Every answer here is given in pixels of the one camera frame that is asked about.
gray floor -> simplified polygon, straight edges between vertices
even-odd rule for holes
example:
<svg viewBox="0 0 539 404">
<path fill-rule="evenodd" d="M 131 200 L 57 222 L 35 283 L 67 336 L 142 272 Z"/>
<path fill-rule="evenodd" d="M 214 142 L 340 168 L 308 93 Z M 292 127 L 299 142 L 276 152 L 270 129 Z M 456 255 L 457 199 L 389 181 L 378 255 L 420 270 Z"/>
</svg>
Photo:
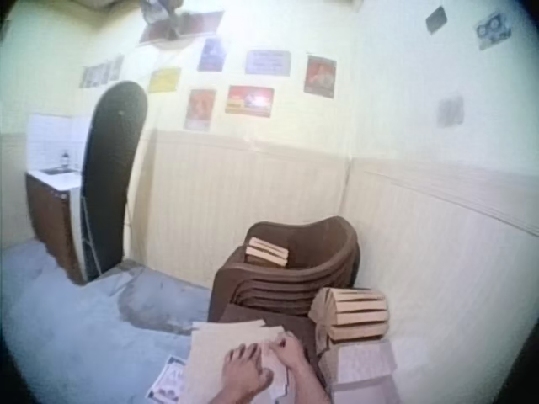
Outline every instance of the gray floor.
<svg viewBox="0 0 539 404">
<path fill-rule="evenodd" d="M 40 403 L 148 402 L 166 358 L 189 356 L 210 291 L 128 267 L 80 287 L 37 241 L 2 252 L 3 336 Z"/>
</svg>

sink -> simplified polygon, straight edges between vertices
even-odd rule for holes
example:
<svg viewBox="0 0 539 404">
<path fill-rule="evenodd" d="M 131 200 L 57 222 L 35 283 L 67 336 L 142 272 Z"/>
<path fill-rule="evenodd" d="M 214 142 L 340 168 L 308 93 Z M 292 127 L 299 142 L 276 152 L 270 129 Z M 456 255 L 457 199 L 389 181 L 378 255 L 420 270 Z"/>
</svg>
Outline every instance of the sink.
<svg viewBox="0 0 539 404">
<path fill-rule="evenodd" d="M 70 168 L 64 168 L 64 167 L 48 168 L 46 170 L 40 170 L 40 171 L 47 175 L 75 173 L 75 170 L 71 170 Z"/>
</svg>

wooden cabinet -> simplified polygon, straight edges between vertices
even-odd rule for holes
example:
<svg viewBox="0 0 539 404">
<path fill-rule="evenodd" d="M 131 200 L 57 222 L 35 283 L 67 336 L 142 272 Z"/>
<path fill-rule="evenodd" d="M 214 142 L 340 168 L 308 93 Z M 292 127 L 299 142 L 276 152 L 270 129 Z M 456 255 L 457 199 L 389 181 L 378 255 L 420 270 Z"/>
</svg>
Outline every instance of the wooden cabinet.
<svg viewBox="0 0 539 404">
<path fill-rule="evenodd" d="M 26 192 L 35 235 L 67 276 L 76 284 L 84 284 L 73 245 L 69 191 L 57 191 L 26 174 Z"/>
</svg>

yellow poster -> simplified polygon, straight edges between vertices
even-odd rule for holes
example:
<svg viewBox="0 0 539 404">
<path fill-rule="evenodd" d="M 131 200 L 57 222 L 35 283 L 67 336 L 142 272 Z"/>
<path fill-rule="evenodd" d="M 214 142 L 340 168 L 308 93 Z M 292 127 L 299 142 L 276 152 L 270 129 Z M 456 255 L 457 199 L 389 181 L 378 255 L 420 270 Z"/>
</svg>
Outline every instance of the yellow poster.
<svg viewBox="0 0 539 404">
<path fill-rule="evenodd" d="M 156 70 L 148 86 L 148 93 L 170 93 L 176 91 L 181 69 L 167 68 Z"/>
</svg>

blue poster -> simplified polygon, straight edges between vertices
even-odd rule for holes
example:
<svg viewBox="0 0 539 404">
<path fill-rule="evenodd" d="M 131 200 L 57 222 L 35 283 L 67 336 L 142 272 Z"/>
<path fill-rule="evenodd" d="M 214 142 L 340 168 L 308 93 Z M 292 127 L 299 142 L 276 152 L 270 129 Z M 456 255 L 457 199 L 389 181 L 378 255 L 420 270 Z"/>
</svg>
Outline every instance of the blue poster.
<svg viewBox="0 0 539 404">
<path fill-rule="evenodd" d="M 227 53 L 222 46 L 221 39 L 208 38 L 200 56 L 199 72 L 222 72 Z"/>
<path fill-rule="evenodd" d="M 290 52 L 285 50 L 251 50 L 247 54 L 247 74 L 290 76 Z"/>
</svg>

